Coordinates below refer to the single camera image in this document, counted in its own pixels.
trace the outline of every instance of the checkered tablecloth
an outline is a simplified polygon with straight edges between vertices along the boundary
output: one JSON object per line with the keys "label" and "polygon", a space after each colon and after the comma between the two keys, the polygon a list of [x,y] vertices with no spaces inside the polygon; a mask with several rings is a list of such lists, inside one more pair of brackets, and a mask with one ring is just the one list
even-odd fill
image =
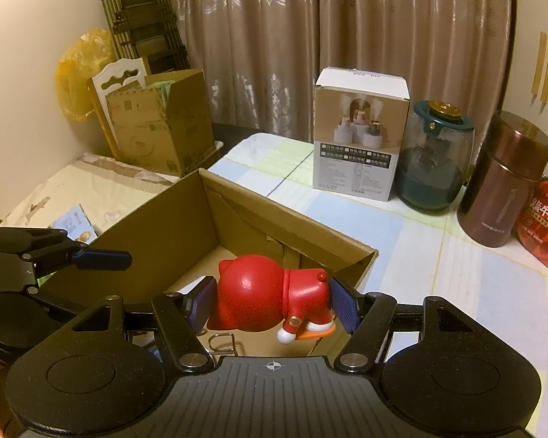
{"label": "checkered tablecloth", "polygon": [[[379,257],[361,291],[408,304],[442,296],[519,351],[542,380],[528,430],[548,438],[548,270],[516,240],[498,249],[477,244],[457,223],[454,204],[431,216],[399,199],[315,190],[313,145],[275,135],[244,140],[210,171],[376,248]],[[396,333],[390,354],[416,339]]]}

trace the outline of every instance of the plastic bag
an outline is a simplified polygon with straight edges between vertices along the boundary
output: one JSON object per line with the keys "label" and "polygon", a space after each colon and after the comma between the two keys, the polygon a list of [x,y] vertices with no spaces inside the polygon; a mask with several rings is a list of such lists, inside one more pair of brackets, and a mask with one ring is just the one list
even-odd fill
{"label": "plastic bag", "polygon": [[115,61],[111,33],[89,31],[80,37],[59,60],[55,83],[57,99],[67,120],[85,122],[94,111],[87,82]]}

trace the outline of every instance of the curtain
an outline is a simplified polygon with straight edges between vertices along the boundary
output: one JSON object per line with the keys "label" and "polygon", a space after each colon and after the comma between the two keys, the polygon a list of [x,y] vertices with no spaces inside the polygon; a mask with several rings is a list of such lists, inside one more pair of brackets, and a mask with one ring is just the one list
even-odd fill
{"label": "curtain", "polygon": [[412,103],[457,105],[476,147],[503,95],[512,0],[173,0],[213,119],[312,141],[332,65],[404,77]]}

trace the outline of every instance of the brown thermos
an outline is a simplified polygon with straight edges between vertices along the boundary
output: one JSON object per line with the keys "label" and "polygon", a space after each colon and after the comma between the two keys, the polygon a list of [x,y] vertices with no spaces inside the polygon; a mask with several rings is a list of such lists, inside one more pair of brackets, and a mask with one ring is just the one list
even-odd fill
{"label": "brown thermos", "polygon": [[510,112],[493,115],[457,219],[478,243],[501,247],[548,163],[548,136]]}

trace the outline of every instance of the red figurine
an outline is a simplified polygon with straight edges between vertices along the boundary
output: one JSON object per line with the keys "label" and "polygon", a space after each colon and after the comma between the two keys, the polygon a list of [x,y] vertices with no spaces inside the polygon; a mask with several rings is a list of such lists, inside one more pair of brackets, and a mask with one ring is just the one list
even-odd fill
{"label": "red figurine", "polygon": [[328,336],[335,329],[323,269],[286,270],[268,257],[243,255],[222,260],[219,274],[209,329],[259,332],[284,319],[277,334],[282,344]]}

